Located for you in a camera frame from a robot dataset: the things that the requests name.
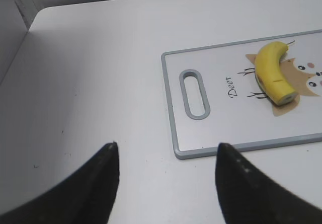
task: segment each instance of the cutting board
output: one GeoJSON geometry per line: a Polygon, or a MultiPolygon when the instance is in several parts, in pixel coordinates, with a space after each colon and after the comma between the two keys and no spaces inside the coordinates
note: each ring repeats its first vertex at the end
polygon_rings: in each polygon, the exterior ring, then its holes
{"type": "Polygon", "coordinates": [[[321,46],[319,30],[164,53],[163,73],[177,158],[216,155],[220,142],[251,151],[322,141],[321,46]],[[267,43],[293,40],[280,67],[299,96],[278,107],[259,88],[253,63],[267,43]],[[187,89],[191,78],[198,86],[199,114],[198,109],[192,109],[191,89],[187,89]]]}

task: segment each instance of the cutting board handle hole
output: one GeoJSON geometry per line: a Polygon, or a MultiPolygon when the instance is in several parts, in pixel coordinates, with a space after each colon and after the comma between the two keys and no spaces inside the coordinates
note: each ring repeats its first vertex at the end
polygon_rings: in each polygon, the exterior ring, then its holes
{"type": "Polygon", "coordinates": [[[194,120],[206,118],[210,114],[210,106],[200,73],[188,69],[180,74],[179,80],[188,117],[194,120]]]}

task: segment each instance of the table surface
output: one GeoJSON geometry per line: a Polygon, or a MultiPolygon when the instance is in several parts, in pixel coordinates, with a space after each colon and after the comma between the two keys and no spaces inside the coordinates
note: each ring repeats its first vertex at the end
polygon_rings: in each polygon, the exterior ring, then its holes
{"type": "MultiPolygon", "coordinates": [[[[174,156],[160,56],[321,29],[321,5],[116,0],[42,10],[0,87],[0,212],[53,187],[116,140],[120,185],[110,224],[223,224],[216,158],[174,156]]],[[[322,144],[311,143],[245,156],[322,207],[321,153],[322,144]]]]}

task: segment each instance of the yellow banana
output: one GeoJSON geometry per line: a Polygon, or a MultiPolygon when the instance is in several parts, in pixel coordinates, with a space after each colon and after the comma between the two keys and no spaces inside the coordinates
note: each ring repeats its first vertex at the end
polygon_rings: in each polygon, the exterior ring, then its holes
{"type": "Polygon", "coordinates": [[[260,49],[255,59],[257,82],[278,106],[291,102],[298,94],[280,70],[280,58],[287,50],[287,44],[271,42],[260,49]]]}

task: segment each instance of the deer illustration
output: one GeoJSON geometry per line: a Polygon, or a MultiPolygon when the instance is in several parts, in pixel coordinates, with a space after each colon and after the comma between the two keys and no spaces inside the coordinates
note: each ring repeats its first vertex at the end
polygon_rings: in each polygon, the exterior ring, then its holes
{"type": "MultiPolygon", "coordinates": [[[[247,54],[246,55],[247,59],[255,65],[255,59],[256,59],[256,54],[247,54]]],[[[294,66],[294,60],[295,58],[292,59],[286,59],[282,62],[280,62],[280,69],[281,72],[283,73],[284,77],[286,80],[294,87],[294,89],[298,92],[298,96],[294,99],[294,101],[282,105],[282,106],[277,106],[272,102],[272,110],[273,110],[273,115],[274,116],[281,116],[284,115],[294,108],[297,107],[300,101],[300,96],[308,96],[308,97],[318,97],[319,95],[315,94],[312,92],[307,86],[306,83],[307,81],[312,78],[313,76],[322,76],[322,72],[316,72],[316,74],[311,74],[311,73],[306,73],[303,70],[306,69],[305,66],[300,65],[298,69],[294,66]]],[[[313,63],[308,63],[307,67],[309,68],[314,68],[313,63]]],[[[238,72],[238,74],[243,74],[244,76],[255,73],[255,68],[247,68],[244,70],[244,72],[238,72]]],[[[316,87],[317,84],[313,81],[310,81],[308,83],[311,87],[316,87]]],[[[265,99],[268,98],[268,96],[264,92],[260,93],[255,93],[251,92],[252,95],[249,95],[247,97],[256,97],[257,99],[265,99]]]]}

